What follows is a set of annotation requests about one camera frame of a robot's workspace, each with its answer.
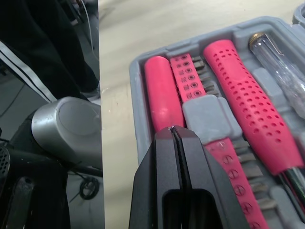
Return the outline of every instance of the wooden table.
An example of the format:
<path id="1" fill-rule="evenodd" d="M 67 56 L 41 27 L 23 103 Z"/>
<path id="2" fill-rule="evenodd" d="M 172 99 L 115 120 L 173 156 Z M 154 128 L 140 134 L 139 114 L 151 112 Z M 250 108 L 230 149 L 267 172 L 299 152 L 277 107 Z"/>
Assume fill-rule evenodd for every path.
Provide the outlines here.
<path id="1" fill-rule="evenodd" d="M 128 68 L 161 46 L 269 15 L 291 23 L 302 0 L 99 0 L 105 228 L 128 228 L 138 167 Z"/>

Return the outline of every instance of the pink screwdriver handle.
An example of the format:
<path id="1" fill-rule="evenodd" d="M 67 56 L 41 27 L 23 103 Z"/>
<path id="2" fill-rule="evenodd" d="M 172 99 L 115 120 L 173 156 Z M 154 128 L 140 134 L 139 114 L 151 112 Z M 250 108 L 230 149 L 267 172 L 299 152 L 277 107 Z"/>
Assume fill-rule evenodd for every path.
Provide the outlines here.
<path id="1" fill-rule="evenodd" d="M 173 125 L 184 126 L 181 103 L 169 61 L 154 56 L 145 63 L 144 69 L 155 131 Z"/>
<path id="2" fill-rule="evenodd" d="M 301 155 L 281 115 L 248 72 L 230 40 L 208 45 L 203 55 L 255 153 L 277 175 L 303 167 Z"/>

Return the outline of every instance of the clear plastic handle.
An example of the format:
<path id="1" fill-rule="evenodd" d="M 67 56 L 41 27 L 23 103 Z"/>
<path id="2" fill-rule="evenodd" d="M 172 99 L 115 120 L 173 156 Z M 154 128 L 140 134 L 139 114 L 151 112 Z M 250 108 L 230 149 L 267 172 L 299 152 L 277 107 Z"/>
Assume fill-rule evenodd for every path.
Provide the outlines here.
<path id="1" fill-rule="evenodd" d="M 276 79 L 297 114 L 305 119 L 305 76 L 264 34 L 250 44 L 263 67 Z"/>

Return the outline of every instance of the tool case compartment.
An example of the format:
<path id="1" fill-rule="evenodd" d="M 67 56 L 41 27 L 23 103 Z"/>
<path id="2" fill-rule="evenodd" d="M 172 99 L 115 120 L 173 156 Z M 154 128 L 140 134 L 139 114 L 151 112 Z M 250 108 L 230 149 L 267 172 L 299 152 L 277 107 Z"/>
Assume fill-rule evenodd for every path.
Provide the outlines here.
<path id="1" fill-rule="evenodd" d="M 132 106 L 135 124 L 135 134 L 137 139 L 138 161 L 139 164 L 143 160 L 149 146 L 153 140 L 155 130 L 152 124 L 148 94 L 146 89 L 146 81 L 144 76 L 144 64 L 154 56 L 162 56 L 167 60 L 183 54 L 190 54 L 191 57 L 203 56 L 204 48 L 217 40 L 231 40 L 242 59 L 242 62 L 252 74 L 255 80 L 268 95 L 274 106 L 283 117 L 289 127 L 295 142 L 302 153 L 305 155 L 305 120 L 300 118 L 287 101 L 282 89 L 276 83 L 273 76 L 262 67 L 257 58 L 249 49 L 249 39 L 258 32 L 268 33 L 271 38 L 281 46 L 281 51 L 287 56 L 303 73 L 305 73 L 305 4 L 298 7 L 293 16 L 293 24 L 287 24 L 279 18 L 260 17 L 250 21 L 232 25 L 211 33 L 203 34 L 194 38 L 187 39 L 175 44 L 161 47 L 157 50 L 147 52 L 137 57 L 130 65 L 130 83 L 132 93 Z M 226 98 L 214 72 L 205 62 L 204 72 L 199 77 L 204 83 L 213 84 L 215 90 L 218 91 L 218 97 Z M 215 110 L 213 103 L 204 109 Z M 237 135 L 228 134 L 225 137 L 231 138 L 233 144 L 243 140 L 242 133 Z M 238 151 L 237 154 L 245 154 L 252 152 L 249 147 L 246 150 Z M 301 221 L 296 210 L 294 209 L 286 191 L 256 159 L 247 162 L 246 167 L 258 165 L 263 176 L 252 178 L 250 184 L 264 183 L 268 186 L 268 190 L 255 193 L 257 199 L 271 198 L 277 202 L 277 206 L 273 209 L 263 210 L 263 215 L 271 229 L 290 228 L 289 222 Z"/>

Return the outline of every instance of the gold metal cap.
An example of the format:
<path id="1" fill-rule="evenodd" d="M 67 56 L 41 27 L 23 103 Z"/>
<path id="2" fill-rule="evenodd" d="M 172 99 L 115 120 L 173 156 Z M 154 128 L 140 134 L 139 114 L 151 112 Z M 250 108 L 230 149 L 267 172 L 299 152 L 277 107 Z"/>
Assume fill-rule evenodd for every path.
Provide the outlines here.
<path id="1" fill-rule="evenodd" d="M 259 33 L 256 33 L 254 34 L 250 40 L 249 40 L 249 47 L 251 48 L 251 46 L 253 45 L 253 43 L 259 39 L 260 37 L 264 36 L 265 34 L 263 32 L 259 32 Z"/>

